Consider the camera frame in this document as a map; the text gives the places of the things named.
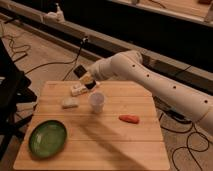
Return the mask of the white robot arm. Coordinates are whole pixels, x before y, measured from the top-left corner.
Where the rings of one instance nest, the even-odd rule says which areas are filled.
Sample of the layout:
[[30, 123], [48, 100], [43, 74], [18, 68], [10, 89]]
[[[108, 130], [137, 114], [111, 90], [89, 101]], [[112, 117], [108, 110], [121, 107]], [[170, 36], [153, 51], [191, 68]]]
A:
[[147, 69], [140, 52], [117, 53], [92, 64], [80, 77], [83, 84], [120, 76], [134, 81], [159, 97], [213, 136], [213, 96]]

